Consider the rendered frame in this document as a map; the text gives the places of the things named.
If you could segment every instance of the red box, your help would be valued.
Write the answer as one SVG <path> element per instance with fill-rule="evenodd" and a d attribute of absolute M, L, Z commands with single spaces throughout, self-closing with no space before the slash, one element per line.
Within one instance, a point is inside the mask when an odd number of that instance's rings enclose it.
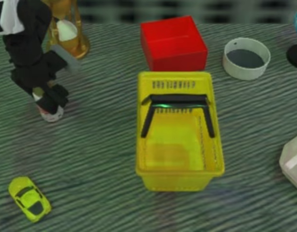
<path fill-rule="evenodd" d="M 151 71 L 199 71 L 208 49 L 191 16 L 141 23 L 141 45 Z"/>

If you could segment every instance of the gray wood surface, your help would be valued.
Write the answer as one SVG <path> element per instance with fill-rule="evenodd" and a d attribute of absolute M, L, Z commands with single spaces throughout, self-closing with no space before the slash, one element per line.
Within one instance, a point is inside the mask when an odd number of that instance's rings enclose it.
<path fill-rule="evenodd" d="M 297 232 L 297 190 L 278 165 L 297 135 L 297 69 L 285 58 L 291 25 L 199 25 L 209 48 L 226 171 L 202 192 L 146 191 L 134 171 L 136 80 L 148 70 L 137 25 L 85 25 L 82 71 L 59 73 L 71 95 L 65 117 L 42 121 L 10 80 L 0 38 L 0 232 Z M 262 41 L 272 60 L 256 81 L 229 77 L 223 47 Z M 28 175 L 53 210 L 37 224 L 7 188 Z"/>

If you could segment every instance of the yellow storage crate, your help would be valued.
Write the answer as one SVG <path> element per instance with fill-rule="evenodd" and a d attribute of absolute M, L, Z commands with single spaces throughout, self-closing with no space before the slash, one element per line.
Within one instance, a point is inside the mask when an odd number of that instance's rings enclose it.
<path fill-rule="evenodd" d="M 152 191 L 199 191 L 224 173 L 209 73 L 139 74 L 136 173 Z"/>

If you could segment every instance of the globe stand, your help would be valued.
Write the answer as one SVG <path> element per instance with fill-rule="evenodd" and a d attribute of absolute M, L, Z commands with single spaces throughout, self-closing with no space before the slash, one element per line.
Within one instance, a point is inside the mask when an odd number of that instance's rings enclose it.
<path fill-rule="evenodd" d="M 297 68 L 297 44 L 288 49 L 286 56 L 288 62 Z"/>

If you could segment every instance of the golden candle holder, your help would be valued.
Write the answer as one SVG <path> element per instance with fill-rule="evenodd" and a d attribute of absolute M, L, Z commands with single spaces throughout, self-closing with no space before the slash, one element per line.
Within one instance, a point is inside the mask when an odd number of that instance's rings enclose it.
<path fill-rule="evenodd" d="M 48 29 L 47 50 L 51 45 L 59 44 L 77 59 L 83 58 L 88 53 L 90 44 L 82 32 L 77 0 L 43 0 L 43 2 L 49 6 L 53 15 Z"/>

